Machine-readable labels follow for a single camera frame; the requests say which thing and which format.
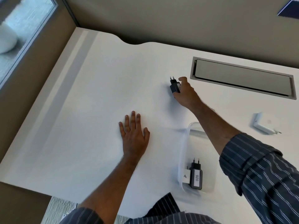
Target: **black power adapter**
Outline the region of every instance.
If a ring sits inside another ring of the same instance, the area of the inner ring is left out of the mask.
[[[202,189],[202,170],[201,170],[201,165],[199,163],[195,162],[195,158],[193,159],[193,163],[191,163],[191,168],[190,168],[190,184],[189,186],[193,189]]]
[[[180,93],[181,92],[181,83],[180,82],[177,82],[174,77],[173,79],[171,79],[170,77],[170,89],[171,89],[171,92],[174,93],[174,92],[178,92]]]

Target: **hand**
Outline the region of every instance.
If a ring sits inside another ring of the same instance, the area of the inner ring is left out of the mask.
[[[131,127],[129,126],[128,115],[125,116],[125,129],[123,128],[123,123],[119,122],[119,129],[123,138],[123,156],[132,158],[137,162],[147,149],[150,139],[150,132],[147,128],[144,128],[144,136],[142,135],[140,120],[141,116],[137,114],[135,121],[135,111],[132,111]]]
[[[194,110],[202,103],[202,101],[193,87],[191,87],[187,82],[186,77],[180,77],[178,80],[182,82],[181,92],[174,92],[173,95],[182,106],[188,108],[191,112],[194,112]]]

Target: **right hand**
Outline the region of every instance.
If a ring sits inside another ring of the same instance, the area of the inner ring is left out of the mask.
[[[182,82],[181,92],[174,92],[173,95],[182,106],[193,112],[202,103],[202,101],[193,87],[191,87],[188,83],[186,77],[180,77],[178,80]]]

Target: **glass pane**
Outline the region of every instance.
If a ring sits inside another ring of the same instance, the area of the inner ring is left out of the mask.
[[[0,25],[0,83],[54,7],[52,0],[21,0]]]

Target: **left hand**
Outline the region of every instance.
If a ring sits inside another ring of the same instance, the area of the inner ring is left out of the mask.
[[[150,132],[144,128],[144,136],[141,130],[141,116],[137,114],[135,120],[135,111],[132,111],[131,126],[129,126],[129,116],[125,116],[125,128],[123,123],[119,122],[119,129],[123,139],[123,156],[139,161],[150,139]]]

